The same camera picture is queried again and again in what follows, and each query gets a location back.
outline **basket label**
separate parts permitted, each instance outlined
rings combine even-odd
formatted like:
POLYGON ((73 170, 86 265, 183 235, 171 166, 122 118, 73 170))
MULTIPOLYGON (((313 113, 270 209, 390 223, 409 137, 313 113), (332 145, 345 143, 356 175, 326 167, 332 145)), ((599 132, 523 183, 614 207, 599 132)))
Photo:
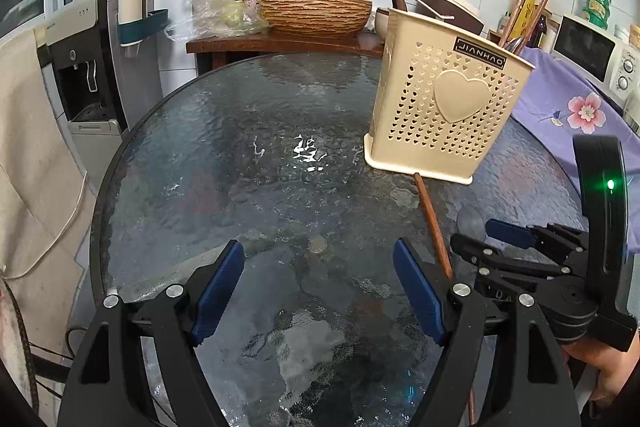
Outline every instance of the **basket label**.
POLYGON ((504 65, 507 62, 506 57, 497 55, 491 50, 483 48, 482 46, 479 46, 474 42, 465 41, 465 39, 461 39, 460 37, 456 39, 456 44, 453 46, 453 50, 455 52, 460 52, 462 54, 468 55, 469 57, 482 60, 483 62, 491 64, 499 70, 503 70, 504 65))

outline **utensil holder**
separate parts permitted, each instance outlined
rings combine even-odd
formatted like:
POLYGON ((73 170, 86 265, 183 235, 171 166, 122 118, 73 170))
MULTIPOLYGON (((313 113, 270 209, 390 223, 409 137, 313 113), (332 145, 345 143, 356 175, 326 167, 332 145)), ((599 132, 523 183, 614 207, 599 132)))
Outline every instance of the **utensil holder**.
POLYGON ((534 67, 455 26, 389 11, 365 159, 468 185, 534 67))

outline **basket base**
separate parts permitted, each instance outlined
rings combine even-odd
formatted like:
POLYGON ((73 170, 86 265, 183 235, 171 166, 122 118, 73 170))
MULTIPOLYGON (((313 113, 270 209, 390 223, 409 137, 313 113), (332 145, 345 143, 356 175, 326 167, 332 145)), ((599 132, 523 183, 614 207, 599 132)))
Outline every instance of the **basket base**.
POLYGON ((436 180, 459 183, 461 185, 470 185, 471 181, 473 181, 474 179, 473 176, 469 176, 468 178, 460 178, 458 176, 450 176, 448 174, 443 174, 442 172, 431 172, 431 171, 423 171, 423 170, 416 171, 416 169, 411 169, 408 167, 404 167, 402 165, 376 162, 371 157, 372 144, 373 144, 373 138, 369 136, 369 133, 367 133, 364 136, 364 159, 367 162, 367 164, 373 167, 374 169, 381 169, 383 171, 391 171, 391 172, 401 172, 402 174, 409 174, 409 175, 413 175, 415 172, 419 172, 420 176, 424 178, 434 178, 436 180))

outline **pink flower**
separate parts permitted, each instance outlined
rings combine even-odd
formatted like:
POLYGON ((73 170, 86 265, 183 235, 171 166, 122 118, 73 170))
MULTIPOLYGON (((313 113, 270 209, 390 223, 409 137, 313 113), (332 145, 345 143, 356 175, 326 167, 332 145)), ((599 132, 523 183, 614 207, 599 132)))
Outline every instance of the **pink flower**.
POLYGON ((604 112, 600 110, 602 100, 594 92, 589 93, 585 100, 581 96, 574 96, 569 100, 569 110, 574 113, 567 118, 572 129, 582 128, 585 134, 593 134, 596 126, 602 127, 607 120, 604 112))

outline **plastic bag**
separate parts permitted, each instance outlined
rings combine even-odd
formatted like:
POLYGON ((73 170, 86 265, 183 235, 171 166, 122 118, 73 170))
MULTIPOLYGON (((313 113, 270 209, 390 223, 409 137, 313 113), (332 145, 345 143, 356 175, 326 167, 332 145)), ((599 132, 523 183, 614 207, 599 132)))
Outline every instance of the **plastic bag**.
POLYGON ((242 2, 232 0, 185 0, 193 15, 172 22, 164 34, 183 42, 209 37, 239 37, 259 33, 269 27, 260 14, 242 2))

